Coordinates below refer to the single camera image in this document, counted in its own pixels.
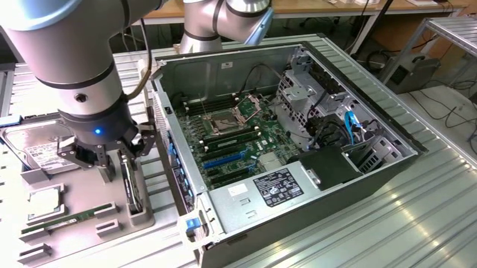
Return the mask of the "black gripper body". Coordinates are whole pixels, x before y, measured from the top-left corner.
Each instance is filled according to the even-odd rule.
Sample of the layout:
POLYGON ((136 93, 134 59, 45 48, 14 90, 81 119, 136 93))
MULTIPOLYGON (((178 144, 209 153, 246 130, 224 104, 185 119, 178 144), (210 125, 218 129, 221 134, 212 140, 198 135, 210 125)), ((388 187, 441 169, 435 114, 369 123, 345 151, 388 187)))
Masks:
POLYGON ((105 111, 93 115, 75 115, 59 111, 77 139, 86 145, 105 145, 119 139, 132 142, 140 133, 132 117, 126 96, 105 111))

